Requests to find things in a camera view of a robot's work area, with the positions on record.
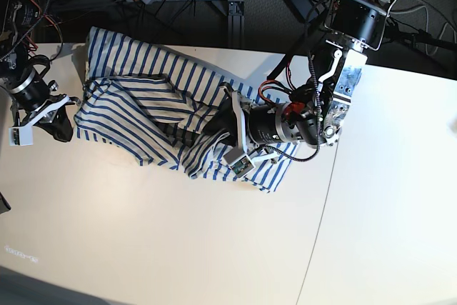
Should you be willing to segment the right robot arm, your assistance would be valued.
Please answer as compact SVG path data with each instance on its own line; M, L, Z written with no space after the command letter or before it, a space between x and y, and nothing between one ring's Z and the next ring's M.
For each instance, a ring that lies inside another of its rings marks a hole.
M1 0L1 90L11 99L12 146L31 145L34 127L63 143L73 137L66 108L80 101L59 94L58 84L45 80L55 57L38 54L32 38L43 21L60 29L49 13L50 5L51 0Z

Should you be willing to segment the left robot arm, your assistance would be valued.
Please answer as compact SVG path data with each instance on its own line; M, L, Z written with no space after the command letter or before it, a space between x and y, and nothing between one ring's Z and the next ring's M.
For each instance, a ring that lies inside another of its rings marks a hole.
M305 19L306 30L276 68L260 85L258 95L266 90L281 91L289 101L274 104L264 99L262 105L236 95L227 84L222 86L228 100L205 125L205 134L222 132L225 142L237 153L248 144L273 151L274 144L304 142L319 149L335 144L351 105L353 91L367 62L364 51L380 48L386 22L397 0L320 0L324 11ZM296 50L307 42L313 26L323 26L329 38L316 52L306 51L309 80L295 86L290 63Z

